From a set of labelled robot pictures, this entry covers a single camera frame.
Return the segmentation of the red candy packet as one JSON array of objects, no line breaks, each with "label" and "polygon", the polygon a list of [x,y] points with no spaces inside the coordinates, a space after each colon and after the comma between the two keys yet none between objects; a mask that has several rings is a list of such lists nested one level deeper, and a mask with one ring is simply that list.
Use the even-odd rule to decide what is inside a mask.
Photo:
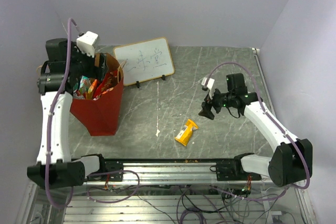
[{"label": "red candy packet", "polygon": [[106,92],[109,92],[112,88],[114,88],[119,83],[119,72],[114,70],[112,72],[108,72],[103,81],[96,88],[93,99],[96,100]]}]

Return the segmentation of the yellow snack bar packet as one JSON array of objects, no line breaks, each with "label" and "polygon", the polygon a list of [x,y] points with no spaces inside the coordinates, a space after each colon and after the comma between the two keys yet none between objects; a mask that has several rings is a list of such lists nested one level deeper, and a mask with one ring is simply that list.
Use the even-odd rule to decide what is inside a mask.
[{"label": "yellow snack bar packet", "polygon": [[174,139],[183,146],[187,146],[195,130],[198,130],[197,124],[191,119],[188,119]]}]

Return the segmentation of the red brown paper bag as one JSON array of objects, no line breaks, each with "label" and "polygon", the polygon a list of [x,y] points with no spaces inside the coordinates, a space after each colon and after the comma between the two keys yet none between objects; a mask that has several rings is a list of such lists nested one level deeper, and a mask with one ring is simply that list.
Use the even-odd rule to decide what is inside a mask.
[{"label": "red brown paper bag", "polygon": [[73,114],[92,136],[115,135],[123,93],[123,72],[118,61],[108,53],[108,72],[119,72],[119,83],[98,99],[93,94],[103,80],[90,78],[91,86],[85,99],[74,98],[74,87],[81,79],[73,78],[73,53],[49,52],[38,80],[43,105],[43,139],[68,135],[69,115]]}]

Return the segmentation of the teal Fox's mint candy bag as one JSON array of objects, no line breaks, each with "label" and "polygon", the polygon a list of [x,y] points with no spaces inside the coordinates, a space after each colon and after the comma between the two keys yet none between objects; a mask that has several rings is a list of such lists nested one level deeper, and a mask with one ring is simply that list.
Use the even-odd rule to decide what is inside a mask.
[{"label": "teal Fox's mint candy bag", "polygon": [[91,86],[91,80],[88,77],[82,76],[80,81],[76,83],[74,87],[74,95],[73,97],[75,99],[85,99],[86,93],[88,92],[89,88]]}]

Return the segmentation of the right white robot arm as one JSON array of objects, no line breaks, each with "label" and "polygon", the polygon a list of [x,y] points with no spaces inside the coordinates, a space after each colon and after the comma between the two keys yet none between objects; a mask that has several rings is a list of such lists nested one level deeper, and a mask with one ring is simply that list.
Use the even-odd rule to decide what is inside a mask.
[{"label": "right white robot arm", "polygon": [[256,92],[248,92],[243,74],[229,74],[226,81],[228,91],[222,93],[214,87],[214,79],[203,78],[201,85],[207,95],[199,115],[213,120],[222,109],[236,109],[238,116],[244,116],[254,124],[273,151],[271,157],[254,153],[236,156],[236,164],[231,167],[232,175],[239,180],[249,173],[266,176],[279,187],[302,180],[309,183],[312,177],[311,142],[288,131],[258,99]]}]

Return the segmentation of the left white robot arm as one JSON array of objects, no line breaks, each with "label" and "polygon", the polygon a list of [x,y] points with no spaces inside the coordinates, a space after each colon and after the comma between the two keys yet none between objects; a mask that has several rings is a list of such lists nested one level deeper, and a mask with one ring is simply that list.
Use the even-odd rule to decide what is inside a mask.
[{"label": "left white robot arm", "polygon": [[41,188],[81,186],[90,175],[102,180],[107,167],[102,155],[92,154],[77,160],[70,155],[69,113],[74,87],[82,77],[102,80],[107,73],[104,55],[95,55],[98,41],[88,33],[76,41],[66,38],[46,42],[48,60],[37,81],[43,107],[43,129],[36,165],[27,168],[27,176]]}]

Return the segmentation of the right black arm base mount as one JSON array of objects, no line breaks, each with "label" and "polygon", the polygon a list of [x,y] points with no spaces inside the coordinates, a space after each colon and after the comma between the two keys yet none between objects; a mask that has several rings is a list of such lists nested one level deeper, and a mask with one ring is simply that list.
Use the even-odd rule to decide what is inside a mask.
[{"label": "right black arm base mount", "polygon": [[250,173],[243,170],[241,159],[253,153],[245,153],[235,156],[234,158],[220,159],[215,165],[212,165],[209,170],[216,174],[217,181],[238,181],[261,180],[261,175]]}]

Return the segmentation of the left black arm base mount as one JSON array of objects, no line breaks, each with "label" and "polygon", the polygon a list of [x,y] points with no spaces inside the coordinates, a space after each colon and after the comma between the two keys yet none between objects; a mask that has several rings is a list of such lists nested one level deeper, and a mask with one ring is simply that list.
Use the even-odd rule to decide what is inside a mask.
[{"label": "left black arm base mount", "polygon": [[123,163],[115,159],[106,159],[105,164],[101,169],[97,171],[103,178],[107,179],[110,176],[109,181],[121,182],[123,179]]}]

